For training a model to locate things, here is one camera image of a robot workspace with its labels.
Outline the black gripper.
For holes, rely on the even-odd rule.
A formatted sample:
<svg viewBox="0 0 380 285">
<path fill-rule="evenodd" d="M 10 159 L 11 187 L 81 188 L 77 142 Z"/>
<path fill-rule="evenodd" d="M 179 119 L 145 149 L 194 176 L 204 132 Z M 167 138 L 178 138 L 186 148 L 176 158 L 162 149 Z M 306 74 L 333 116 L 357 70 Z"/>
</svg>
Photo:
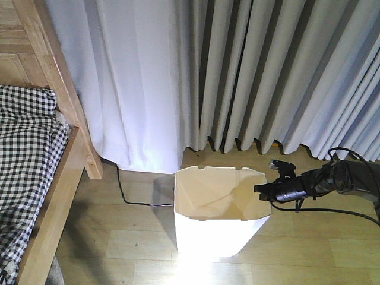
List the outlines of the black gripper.
<svg viewBox="0 0 380 285">
<path fill-rule="evenodd" d="M 273 183 L 255 185 L 254 192 L 258 192 L 261 201 L 276 201 L 280 203 L 296 201 L 308 197 L 304 180 L 301 177 L 289 178 L 283 181 L 276 179 Z"/>
</svg>

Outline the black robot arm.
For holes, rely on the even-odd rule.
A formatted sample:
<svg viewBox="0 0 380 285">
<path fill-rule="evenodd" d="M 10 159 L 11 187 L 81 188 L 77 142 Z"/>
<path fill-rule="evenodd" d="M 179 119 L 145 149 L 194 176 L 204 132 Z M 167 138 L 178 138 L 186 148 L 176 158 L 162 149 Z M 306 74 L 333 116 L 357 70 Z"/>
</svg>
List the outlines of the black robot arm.
<svg viewBox="0 0 380 285">
<path fill-rule="evenodd" d="M 373 203 L 379 216 L 379 165 L 366 161 L 330 161 L 319 169 L 309 170 L 296 176 L 292 163 L 272 160 L 270 168 L 279 172 L 280 177 L 272 183 L 255 185 L 262 201 L 271 203 L 295 201 L 294 211 L 302 211 L 303 201 L 317 199 L 332 191 L 343 195 L 355 195 Z"/>
</svg>

